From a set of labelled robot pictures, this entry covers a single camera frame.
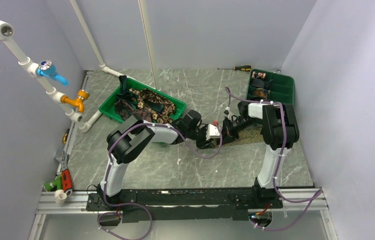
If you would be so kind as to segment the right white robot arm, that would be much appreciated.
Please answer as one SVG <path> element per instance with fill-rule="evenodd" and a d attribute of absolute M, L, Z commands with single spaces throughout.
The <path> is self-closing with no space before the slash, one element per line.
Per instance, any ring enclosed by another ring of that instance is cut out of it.
<path fill-rule="evenodd" d="M 272 101 L 241 101 L 237 105 L 239 115 L 229 110 L 222 127 L 222 145 L 240 139 L 240 131 L 252 125 L 261 125 L 260 135 L 266 144 L 261 170 L 256 177 L 259 189 L 251 193 L 251 202 L 258 208 L 270 202 L 266 189 L 278 186 L 279 170 L 294 143 L 300 138 L 294 106 Z"/>

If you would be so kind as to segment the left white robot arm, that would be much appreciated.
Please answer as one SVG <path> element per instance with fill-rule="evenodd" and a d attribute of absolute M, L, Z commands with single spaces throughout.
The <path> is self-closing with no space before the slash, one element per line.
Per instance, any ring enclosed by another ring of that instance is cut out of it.
<path fill-rule="evenodd" d="M 129 163 L 136 160 L 150 143 L 177 145 L 188 140 L 194 141 L 197 149 L 210 148 L 218 141 L 220 149 L 223 131 L 217 123 L 204 124 L 201 114 L 195 110 L 172 123 L 145 120 L 137 114 L 130 116 L 106 138 L 108 162 L 96 189 L 100 195 L 99 203 L 106 210 L 118 206 Z"/>

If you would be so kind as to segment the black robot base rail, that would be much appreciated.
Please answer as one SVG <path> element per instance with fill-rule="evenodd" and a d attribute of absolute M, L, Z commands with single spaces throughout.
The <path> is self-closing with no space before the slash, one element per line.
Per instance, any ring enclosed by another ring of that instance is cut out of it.
<path fill-rule="evenodd" d="M 123 223 L 153 220 L 231 219 L 246 221 L 253 212 L 282 209 L 283 202 L 273 189 L 251 187 L 122 189 L 103 200 L 102 191 L 88 194 L 88 212 L 119 211 Z"/>

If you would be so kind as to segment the olive gold patterned tie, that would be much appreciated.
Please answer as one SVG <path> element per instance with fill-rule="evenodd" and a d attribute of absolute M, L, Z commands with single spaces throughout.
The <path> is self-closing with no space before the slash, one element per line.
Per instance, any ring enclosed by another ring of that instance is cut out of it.
<path fill-rule="evenodd" d="M 244 129 L 239 132 L 239 139 L 235 139 L 228 143 L 224 143 L 222 146 L 236 146 L 244 144 L 254 144 L 264 142 L 264 138 L 261 135 L 261 127 Z"/>

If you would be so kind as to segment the green tray of ties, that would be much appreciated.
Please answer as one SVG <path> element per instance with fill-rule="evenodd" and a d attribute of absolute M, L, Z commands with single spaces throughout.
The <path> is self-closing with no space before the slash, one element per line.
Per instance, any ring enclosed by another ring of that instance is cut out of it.
<path fill-rule="evenodd" d="M 152 88 L 144 83 L 141 83 L 131 77 L 128 77 L 128 85 L 130 88 L 133 89 L 149 89 L 152 90 L 163 97 L 166 97 L 168 100 L 174 103 L 176 106 L 176 112 L 171 115 L 173 118 L 173 122 L 175 123 L 178 119 L 181 118 L 182 113 L 184 113 L 185 109 L 187 108 L 187 104 L 182 100 L 174 98 L 162 91 Z M 109 119 L 114 120 L 118 123 L 123 123 L 127 120 L 131 115 L 137 114 L 141 117 L 137 110 L 134 107 L 129 106 L 129 103 L 124 100 L 117 100 L 116 95 L 120 93 L 120 81 L 119 86 L 112 92 L 112 94 L 102 103 L 99 107 L 99 111 L 107 116 Z"/>

